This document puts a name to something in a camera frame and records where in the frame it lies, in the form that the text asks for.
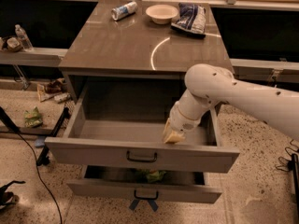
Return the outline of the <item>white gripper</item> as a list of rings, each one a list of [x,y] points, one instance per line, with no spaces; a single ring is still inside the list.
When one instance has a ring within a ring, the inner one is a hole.
[[[175,144],[185,139],[184,134],[197,127],[205,113],[218,104],[216,100],[197,97],[186,90],[170,110],[164,131],[165,144]]]

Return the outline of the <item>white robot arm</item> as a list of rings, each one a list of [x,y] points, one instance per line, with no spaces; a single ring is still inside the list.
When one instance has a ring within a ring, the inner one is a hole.
[[[165,124],[163,140],[174,144],[197,127],[205,113],[219,103],[232,105],[299,140],[299,93],[234,78],[225,68],[196,64],[185,74],[186,91],[175,102]]]

